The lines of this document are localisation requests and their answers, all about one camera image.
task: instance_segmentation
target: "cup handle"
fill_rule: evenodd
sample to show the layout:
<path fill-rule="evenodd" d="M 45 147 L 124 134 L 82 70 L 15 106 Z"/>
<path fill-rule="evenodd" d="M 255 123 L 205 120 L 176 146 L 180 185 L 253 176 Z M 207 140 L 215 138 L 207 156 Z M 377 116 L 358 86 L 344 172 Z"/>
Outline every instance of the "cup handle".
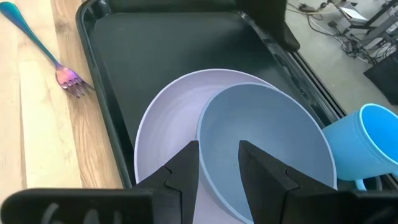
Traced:
<path fill-rule="evenodd" d="M 363 180 L 355 180 L 355 186 L 358 190 L 365 190 L 366 191 L 366 187 L 365 184 L 363 182 Z"/>

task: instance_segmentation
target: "floor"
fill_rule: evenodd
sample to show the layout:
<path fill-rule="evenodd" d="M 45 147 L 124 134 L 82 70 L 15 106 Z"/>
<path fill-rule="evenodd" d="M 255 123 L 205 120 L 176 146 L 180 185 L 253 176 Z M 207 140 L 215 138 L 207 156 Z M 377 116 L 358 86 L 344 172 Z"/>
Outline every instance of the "floor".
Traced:
<path fill-rule="evenodd" d="M 322 0 L 289 0 L 289 3 L 295 6 L 306 3 L 318 7 L 321 2 Z M 381 8 L 384 0 L 357 2 L 357 10 L 364 17 L 370 18 Z M 331 20 L 336 21 L 340 27 L 347 26 L 345 19 L 333 6 L 326 8 L 326 11 L 334 12 L 324 14 L 322 21 L 315 21 L 319 26 L 329 32 L 333 32 L 327 25 Z M 383 19 L 385 17 L 381 17 L 376 23 L 382 22 Z M 398 114 L 398 106 L 392 106 L 377 87 L 363 75 L 363 72 L 371 67 L 370 64 L 347 56 L 341 49 L 341 43 L 333 37 L 311 30 L 306 16 L 302 14 L 287 11 L 286 22 L 301 44 L 300 53 L 347 113 L 353 112 L 365 103 L 377 103 Z"/>

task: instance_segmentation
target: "iridescent fork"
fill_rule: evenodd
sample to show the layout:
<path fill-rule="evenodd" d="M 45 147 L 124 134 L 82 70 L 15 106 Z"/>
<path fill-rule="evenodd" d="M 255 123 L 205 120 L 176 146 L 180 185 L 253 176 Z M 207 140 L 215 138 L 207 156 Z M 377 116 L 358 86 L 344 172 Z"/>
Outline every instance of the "iridescent fork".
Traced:
<path fill-rule="evenodd" d="M 55 59 L 55 57 L 49 52 L 49 50 L 47 50 L 47 48 L 44 47 L 41 41 L 31 31 L 16 5 L 11 2 L 0 2 L 0 12 L 20 28 L 20 30 L 22 30 L 52 61 L 56 69 L 55 77 L 57 78 L 57 82 L 64 90 L 76 98 L 80 98 L 85 93 L 88 93 L 89 89 L 94 90 L 94 88 L 81 79 L 76 72 L 61 65 L 57 59 Z"/>

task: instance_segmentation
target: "cup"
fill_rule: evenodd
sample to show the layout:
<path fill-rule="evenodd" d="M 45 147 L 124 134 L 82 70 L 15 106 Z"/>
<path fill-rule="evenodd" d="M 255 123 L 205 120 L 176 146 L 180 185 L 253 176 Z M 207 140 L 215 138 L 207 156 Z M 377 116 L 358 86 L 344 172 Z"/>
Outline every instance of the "cup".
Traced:
<path fill-rule="evenodd" d="M 366 190 L 363 179 L 398 170 L 398 116 L 376 104 L 325 127 L 323 133 L 335 159 L 337 178 L 354 180 Z"/>

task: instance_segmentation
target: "wooden table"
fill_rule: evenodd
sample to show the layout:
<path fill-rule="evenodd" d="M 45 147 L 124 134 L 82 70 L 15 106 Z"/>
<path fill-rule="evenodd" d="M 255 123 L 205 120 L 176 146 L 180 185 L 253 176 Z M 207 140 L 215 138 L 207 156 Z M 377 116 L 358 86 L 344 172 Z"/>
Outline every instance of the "wooden table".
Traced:
<path fill-rule="evenodd" d="M 81 0 L 11 2 L 51 53 L 92 84 L 75 22 Z M 39 48 L 1 14 L 0 27 L 0 203 L 33 187 L 121 188 L 95 93 L 67 95 Z"/>

